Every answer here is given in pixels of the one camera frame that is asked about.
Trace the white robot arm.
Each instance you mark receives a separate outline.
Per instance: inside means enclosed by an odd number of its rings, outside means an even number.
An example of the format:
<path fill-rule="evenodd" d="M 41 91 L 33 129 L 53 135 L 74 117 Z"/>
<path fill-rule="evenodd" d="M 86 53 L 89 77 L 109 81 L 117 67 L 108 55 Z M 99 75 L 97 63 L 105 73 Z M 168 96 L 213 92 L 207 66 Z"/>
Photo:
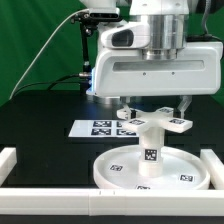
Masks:
<path fill-rule="evenodd" d="M 184 111 L 193 95 L 221 84 L 223 44 L 186 40 L 186 23 L 198 0 L 80 0 L 99 23 L 98 55 L 88 90 L 118 97 L 124 117 L 130 97 L 180 95 Z"/>

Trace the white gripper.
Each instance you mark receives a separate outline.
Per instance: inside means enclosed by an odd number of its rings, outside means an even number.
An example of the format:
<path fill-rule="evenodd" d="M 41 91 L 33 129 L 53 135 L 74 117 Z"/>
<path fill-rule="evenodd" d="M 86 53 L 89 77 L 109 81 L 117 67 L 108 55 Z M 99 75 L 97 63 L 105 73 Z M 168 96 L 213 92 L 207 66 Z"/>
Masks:
<path fill-rule="evenodd" d="M 214 94 L 221 85 L 223 45 L 220 42 L 190 42 L 173 60 L 144 60 L 139 50 L 101 51 L 93 74 L 93 93 L 121 97 L 125 119 L 133 111 L 133 96 L 181 96 L 180 116 L 192 102 L 191 95 Z"/>

